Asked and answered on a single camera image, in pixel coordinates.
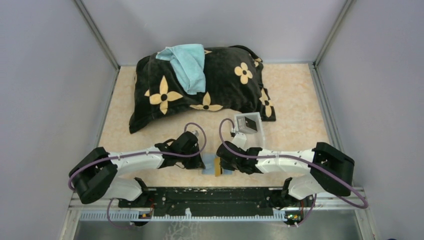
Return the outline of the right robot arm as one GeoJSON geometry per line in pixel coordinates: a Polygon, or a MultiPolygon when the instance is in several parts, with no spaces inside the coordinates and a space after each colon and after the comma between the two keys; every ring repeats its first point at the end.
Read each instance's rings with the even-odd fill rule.
{"type": "Polygon", "coordinates": [[[248,175],[267,173],[295,173],[286,179],[281,199],[287,206],[295,206],[309,195],[328,192],[335,196],[351,194],[355,161],[326,142],[318,142],[312,149],[278,152],[261,147],[243,150],[225,141],[216,152],[225,170],[248,175]]]}

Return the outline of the white plastic tray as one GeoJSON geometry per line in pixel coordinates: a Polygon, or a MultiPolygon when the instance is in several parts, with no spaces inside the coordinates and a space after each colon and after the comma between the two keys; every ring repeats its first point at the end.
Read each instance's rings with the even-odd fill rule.
{"type": "Polygon", "coordinates": [[[245,135],[243,149],[266,146],[266,137],[259,112],[240,113],[234,115],[235,132],[245,135]]]}

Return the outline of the stack of credit cards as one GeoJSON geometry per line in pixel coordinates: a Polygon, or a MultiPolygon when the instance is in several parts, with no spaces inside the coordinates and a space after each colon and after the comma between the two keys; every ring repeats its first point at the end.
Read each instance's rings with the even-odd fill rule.
{"type": "Polygon", "coordinates": [[[242,116],[237,119],[238,131],[244,134],[255,134],[258,132],[257,123],[248,117],[242,116]]]}

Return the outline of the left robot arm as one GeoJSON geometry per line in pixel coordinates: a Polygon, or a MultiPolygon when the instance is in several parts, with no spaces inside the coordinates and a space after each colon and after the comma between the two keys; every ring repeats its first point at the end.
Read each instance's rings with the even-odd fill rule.
{"type": "Polygon", "coordinates": [[[140,178],[126,179],[123,175],[177,164],[187,170],[203,169],[202,150],[196,130],[139,151],[107,152],[96,147],[69,172],[68,186],[85,205],[115,198],[144,207],[150,200],[146,184],[140,178]]]}

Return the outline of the beige card holder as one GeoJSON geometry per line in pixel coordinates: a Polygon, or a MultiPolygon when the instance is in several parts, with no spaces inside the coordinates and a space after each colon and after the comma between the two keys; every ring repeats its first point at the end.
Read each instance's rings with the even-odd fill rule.
{"type": "Polygon", "coordinates": [[[202,161],[204,163],[205,168],[201,170],[202,175],[213,175],[216,176],[217,167],[215,167],[215,162],[217,159],[217,163],[220,163],[220,158],[214,153],[203,153],[202,161]]]}

